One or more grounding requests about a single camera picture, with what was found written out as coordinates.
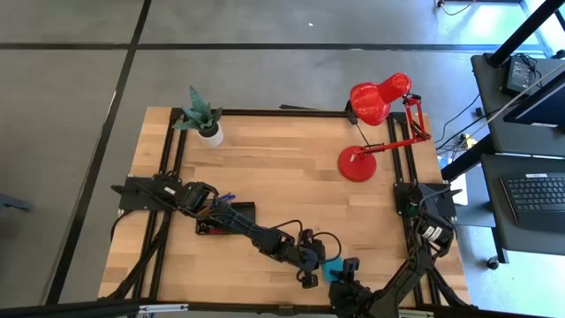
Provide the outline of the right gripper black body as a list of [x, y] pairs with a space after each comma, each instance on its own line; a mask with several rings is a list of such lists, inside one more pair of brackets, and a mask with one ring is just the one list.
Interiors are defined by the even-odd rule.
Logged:
[[332, 282], [328, 296], [338, 318], [376, 318], [369, 312], [374, 295], [359, 282]]

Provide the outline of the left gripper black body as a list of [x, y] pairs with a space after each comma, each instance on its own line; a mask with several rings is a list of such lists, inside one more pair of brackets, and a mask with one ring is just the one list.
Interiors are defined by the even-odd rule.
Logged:
[[325, 260], [326, 248], [319, 239], [289, 247], [286, 251], [286, 261], [299, 268], [304, 275], [311, 275]]

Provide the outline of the blue sticky note pad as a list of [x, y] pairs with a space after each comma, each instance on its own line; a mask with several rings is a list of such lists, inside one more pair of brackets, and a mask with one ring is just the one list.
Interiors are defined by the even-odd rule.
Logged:
[[340, 273], [343, 271], [343, 259], [337, 258], [321, 265], [323, 279], [331, 284], [339, 280]]

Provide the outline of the black mesh desk organizer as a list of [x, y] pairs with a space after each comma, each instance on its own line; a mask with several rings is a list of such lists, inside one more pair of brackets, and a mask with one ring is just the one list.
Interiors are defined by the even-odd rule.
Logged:
[[[249, 202], [235, 202], [235, 203], [231, 203], [230, 206], [235, 209], [238, 213], [242, 214], [243, 216], [245, 216], [246, 218], [248, 218], [251, 221], [255, 221], [255, 215], [256, 215], [256, 208], [255, 208], [255, 203], [252, 201]], [[212, 229], [219, 229], [223, 231], [223, 234], [217, 234], [217, 235], [231, 235], [234, 234], [234, 231], [228, 231], [226, 228], [223, 227], [223, 225], [215, 220], [212, 219], [207, 219], [207, 220], [197, 220], [196, 224], [195, 224], [195, 233], [197, 235], [213, 235], [213, 234], [209, 234], [209, 233], [204, 233], [204, 234], [200, 234], [199, 233], [199, 228], [201, 224], [206, 224], [209, 226], [210, 230]]]

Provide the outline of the white paper sheet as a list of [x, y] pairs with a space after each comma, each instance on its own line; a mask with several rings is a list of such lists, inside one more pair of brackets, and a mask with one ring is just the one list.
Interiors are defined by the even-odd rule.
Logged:
[[453, 196], [453, 201], [456, 205], [467, 206], [469, 203], [466, 175], [462, 174], [458, 178], [450, 182], [450, 189], [457, 191]]

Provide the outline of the red desk lamp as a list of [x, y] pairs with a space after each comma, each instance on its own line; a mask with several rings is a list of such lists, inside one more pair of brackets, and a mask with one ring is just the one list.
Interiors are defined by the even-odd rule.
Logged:
[[367, 144], [345, 148], [337, 158], [337, 168], [349, 181], [365, 182], [373, 176], [377, 169], [374, 157], [376, 153], [431, 139], [424, 124], [422, 97], [413, 94], [411, 88], [411, 78], [405, 73], [398, 72], [381, 83], [359, 83], [350, 90], [350, 99], [345, 112], [353, 125], [359, 120], [371, 126], [382, 124], [391, 114], [392, 103], [401, 99], [411, 136], [407, 140], [388, 144]]

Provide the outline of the snake plant in white pot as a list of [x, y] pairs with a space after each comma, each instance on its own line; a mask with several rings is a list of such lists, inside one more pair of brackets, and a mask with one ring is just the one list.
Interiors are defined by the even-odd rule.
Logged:
[[173, 125], [178, 130], [194, 130], [201, 143], [208, 148], [220, 146], [224, 135], [220, 119], [222, 108], [213, 109], [210, 102], [206, 102], [202, 95], [193, 86], [189, 86], [191, 105], [182, 108], [185, 118]]

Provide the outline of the black desk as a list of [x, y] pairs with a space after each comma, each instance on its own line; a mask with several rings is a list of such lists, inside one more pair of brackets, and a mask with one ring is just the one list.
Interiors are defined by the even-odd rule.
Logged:
[[[500, 90], [506, 68], [493, 68], [483, 55], [472, 56], [471, 65], [483, 108], [493, 116], [512, 99]], [[508, 107], [488, 124], [495, 153], [565, 158], [565, 132], [557, 128], [505, 122], [503, 117], [510, 110]]]
[[504, 175], [565, 173], [565, 160], [482, 155], [480, 163], [493, 204], [495, 228], [501, 247], [517, 252], [565, 255], [565, 233], [533, 231], [517, 225], [501, 185]]

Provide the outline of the black keyboard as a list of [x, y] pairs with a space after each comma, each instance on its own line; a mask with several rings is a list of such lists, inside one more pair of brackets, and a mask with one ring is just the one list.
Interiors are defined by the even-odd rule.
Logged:
[[565, 173], [504, 175], [501, 185], [519, 227], [565, 233]]

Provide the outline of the black monitor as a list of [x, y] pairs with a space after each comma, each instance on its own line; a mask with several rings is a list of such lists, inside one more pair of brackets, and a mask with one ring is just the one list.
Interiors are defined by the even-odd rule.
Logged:
[[503, 117], [506, 122], [565, 129], [565, 71]]

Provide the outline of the black power adapter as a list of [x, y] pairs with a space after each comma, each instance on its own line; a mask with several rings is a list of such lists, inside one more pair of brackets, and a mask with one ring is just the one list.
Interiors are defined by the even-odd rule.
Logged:
[[501, 91], [505, 95], [518, 95], [536, 81], [538, 60], [518, 53], [512, 56], [507, 64]]

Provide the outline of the black stand pole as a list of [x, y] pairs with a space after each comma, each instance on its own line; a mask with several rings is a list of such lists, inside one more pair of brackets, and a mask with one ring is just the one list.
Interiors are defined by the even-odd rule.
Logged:
[[485, 55], [486, 62], [493, 68], [504, 64], [510, 55], [563, 4], [565, 0], [545, 0], [492, 55]]

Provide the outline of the grey floor object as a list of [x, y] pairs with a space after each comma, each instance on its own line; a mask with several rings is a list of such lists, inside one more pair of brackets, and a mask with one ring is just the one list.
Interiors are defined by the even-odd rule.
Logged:
[[16, 208], [23, 211], [32, 211], [34, 206], [29, 201], [23, 201], [10, 195], [0, 193], [0, 211], [4, 208]]

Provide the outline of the silver bracket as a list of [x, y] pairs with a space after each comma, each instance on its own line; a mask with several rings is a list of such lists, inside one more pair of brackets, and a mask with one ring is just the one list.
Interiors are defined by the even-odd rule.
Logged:
[[152, 304], [141, 305], [139, 307], [139, 314], [159, 314], [171, 312], [185, 312], [189, 309], [188, 304]]
[[421, 311], [416, 309], [401, 308], [398, 318], [435, 318], [433, 312]]

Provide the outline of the black aluminium table frame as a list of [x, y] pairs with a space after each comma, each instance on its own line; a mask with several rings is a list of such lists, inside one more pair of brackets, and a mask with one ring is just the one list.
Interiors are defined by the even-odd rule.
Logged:
[[[178, 170], [185, 181], [204, 181], [238, 201], [256, 206], [257, 222], [296, 233], [317, 231], [329, 255], [357, 256], [358, 277], [382, 288], [404, 262], [407, 247], [393, 185], [411, 176], [440, 183], [432, 142], [416, 144], [413, 159], [377, 154], [374, 176], [345, 179], [337, 157], [363, 137], [388, 140], [385, 125], [353, 127], [339, 111], [226, 110], [223, 143], [201, 144], [195, 132], [172, 132], [168, 108], [147, 109], [132, 159], [131, 174], [148, 177]], [[200, 236], [195, 222], [171, 219], [162, 274], [155, 296], [192, 310], [327, 314], [329, 286], [304, 289], [296, 269], [260, 254], [238, 235]]]

